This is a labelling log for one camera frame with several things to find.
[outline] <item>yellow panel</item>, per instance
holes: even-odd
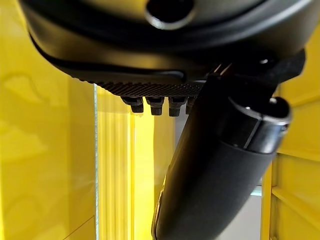
[[[151,240],[155,202],[174,151],[174,118],[144,102],[132,114],[98,87],[98,218],[101,240]]]
[[[277,161],[277,186],[320,213],[320,162],[288,155]]]
[[[277,240],[319,240],[320,231],[279,200],[276,212]]]
[[[271,177],[263,181],[264,194],[271,190],[272,196],[262,209],[262,226],[270,224],[269,236],[261,235],[262,240],[320,239],[319,42],[318,26],[307,45],[303,75],[279,89],[293,106],[293,123],[272,164]]]
[[[95,240],[95,218],[92,217],[64,240]]]
[[[94,124],[93,86],[44,60],[0,0],[1,239],[62,240],[94,216]]]
[[[319,123],[320,100],[295,107],[293,122],[279,152],[320,162]]]

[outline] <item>yellow background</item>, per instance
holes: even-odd
[[[261,240],[320,239],[320,26],[306,52],[303,74],[278,91],[293,122],[263,180]]]

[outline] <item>white surface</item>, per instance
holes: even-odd
[[[238,215],[217,240],[259,240],[261,197],[250,196]]]

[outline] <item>textured black surface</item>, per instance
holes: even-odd
[[[199,94],[203,83],[185,84],[143,84],[143,83],[98,83],[99,86],[118,96],[141,97],[195,97]]]

